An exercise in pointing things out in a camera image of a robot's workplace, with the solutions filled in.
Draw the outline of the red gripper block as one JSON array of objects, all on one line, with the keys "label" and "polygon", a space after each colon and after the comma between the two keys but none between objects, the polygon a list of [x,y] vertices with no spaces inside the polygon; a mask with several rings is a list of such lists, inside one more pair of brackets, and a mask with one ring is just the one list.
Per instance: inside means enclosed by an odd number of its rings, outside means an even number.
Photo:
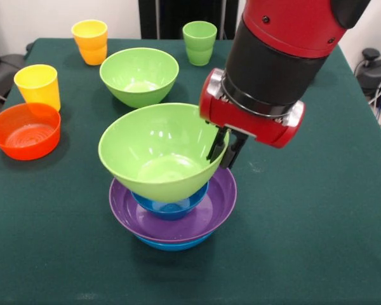
[{"label": "red gripper block", "polygon": [[[223,78],[224,71],[214,68],[206,78],[199,98],[200,117],[218,126],[206,157],[209,162],[220,160],[221,168],[232,168],[248,136],[257,142],[282,148],[297,134],[305,114],[303,102],[296,102],[281,118],[259,116],[229,100],[221,84]],[[232,133],[234,142],[227,147],[228,128],[241,133]]]}]

